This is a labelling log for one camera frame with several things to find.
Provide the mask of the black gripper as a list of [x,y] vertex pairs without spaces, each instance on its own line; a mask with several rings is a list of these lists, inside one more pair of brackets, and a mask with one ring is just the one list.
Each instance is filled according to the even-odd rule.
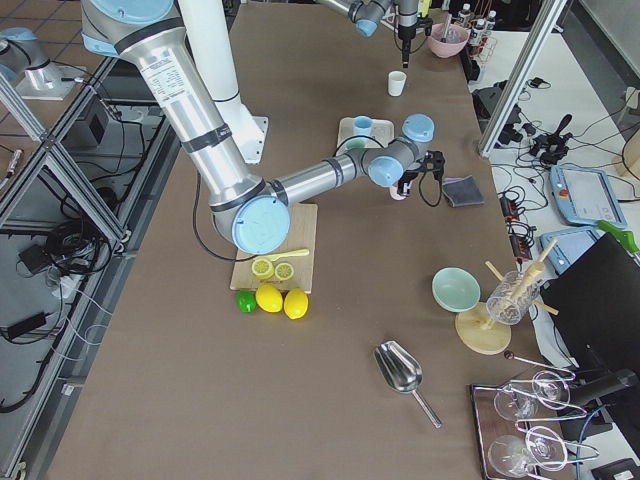
[[409,26],[399,25],[397,27],[397,36],[401,41],[401,57],[403,69],[406,69],[407,65],[409,65],[411,55],[411,42],[416,37],[416,30],[416,23],[413,23]]
[[396,195],[404,196],[410,195],[412,182],[418,177],[419,174],[423,173],[423,168],[417,168],[412,170],[406,170],[402,177],[399,179],[399,182],[395,184]]

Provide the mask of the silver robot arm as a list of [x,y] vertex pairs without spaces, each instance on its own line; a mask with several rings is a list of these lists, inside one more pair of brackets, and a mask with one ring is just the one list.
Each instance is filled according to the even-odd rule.
[[139,70],[204,178],[214,227],[246,253],[269,253],[284,242],[290,204],[361,176],[390,187],[427,158],[435,125],[413,114],[385,147],[350,150],[266,181],[243,156],[261,131],[237,97],[221,2],[84,1],[81,11],[86,49]]
[[318,4],[347,18],[355,25],[356,31],[364,37],[371,37],[389,10],[395,12],[396,36],[400,40],[402,67],[409,67],[412,41],[421,25],[419,2],[409,0],[342,1],[319,0]]

